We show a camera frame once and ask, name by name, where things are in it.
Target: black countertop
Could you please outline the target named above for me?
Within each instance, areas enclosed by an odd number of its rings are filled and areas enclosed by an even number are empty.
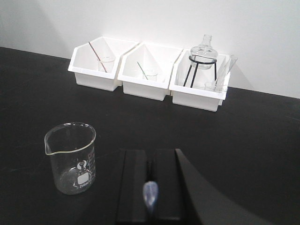
[[[111,224],[119,149],[151,157],[158,148],[180,148],[212,187],[258,218],[300,224],[300,99],[229,88],[209,112],[174,105],[170,96],[161,102],[122,87],[79,86],[68,65],[0,48],[0,224],[74,224],[87,216]],[[96,182],[76,196],[56,190],[44,150],[46,132],[69,121],[97,132]]]

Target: small glass beaker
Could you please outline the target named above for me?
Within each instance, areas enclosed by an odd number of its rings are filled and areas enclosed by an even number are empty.
[[[95,181],[95,138],[95,129],[80,122],[58,125],[45,135],[45,153],[50,156],[55,186],[62,193],[81,193]]]
[[[146,69],[145,70],[145,76],[142,76],[143,79],[147,79],[149,81],[156,81],[157,80],[157,77],[158,77],[158,74],[155,70],[153,69]]]
[[[113,70],[114,61],[114,56],[101,57],[101,60],[98,60],[98,71],[111,73]]]

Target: white label on beaker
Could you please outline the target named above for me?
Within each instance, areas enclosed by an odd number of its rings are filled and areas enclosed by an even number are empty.
[[[89,180],[89,173],[86,172],[77,178],[78,184],[83,184]]]
[[[82,162],[80,162],[80,163],[78,163],[77,164],[77,168],[79,169],[79,170],[81,170],[82,168],[86,168],[86,164],[87,164],[87,162],[86,162],[86,160],[84,160],[84,161],[82,161]]]

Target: flask stand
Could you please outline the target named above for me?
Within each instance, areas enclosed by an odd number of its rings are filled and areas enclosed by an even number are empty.
[[[210,64],[215,64],[215,81],[217,79],[217,60],[216,59],[212,59],[211,62],[199,62],[199,61],[196,61],[194,59],[192,59],[192,56],[190,55],[189,57],[189,60],[191,60],[192,62],[196,63],[196,67],[195,67],[195,71],[194,71],[194,75],[193,75],[193,79],[192,79],[192,82],[191,82],[191,88],[193,87],[194,85],[194,81],[195,81],[195,77],[196,77],[196,73],[197,73],[197,70],[198,70],[198,65],[199,64],[204,64],[204,65],[210,65]],[[185,87],[186,84],[187,84],[187,81],[188,81],[188,76],[189,76],[189,73],[191,72],[191,69],[192,69],[192,65],[189,66],[189,69],[188,69],[188,73],[187,73],[187,77],[184,81],[184,84],[183,86]]]

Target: white plastic bin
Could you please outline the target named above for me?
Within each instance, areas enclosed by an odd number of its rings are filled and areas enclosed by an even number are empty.
[[[114,91],[117,86],[122,86],[122,82],[117,79],[121,57],[137,46],[138,42],[99,37],[90,43],[105,64],[107,72],[98,62],[89,43],[74,49],[68,71],[75,73],[79,85]],[[114,61],[106,62],[108,57]]]
[[[181,48],[141,43],[124,55],[118,75],[124,93],[164,100],[170,94],[172,68],[181,52]]]
[[[222,101],[225,100],[226,91],[214,92],[205,90],[205,83],[214,81],[214,65],[208,70],[199,69],[196,73],[193,88],[190,88],[195,70],[195,68],[192,67],[186,86],[183,87],[191,62],[188,57],[189,49],[184,49],[173,68],[170,81],[173,103],[215,112],[218,106],[222,105]],[[225,65],[229,58],[229,55],[218,55],[217,71],[221,66]],[[225,87],[228,86],[229,78],[230,73],[225,77]]]

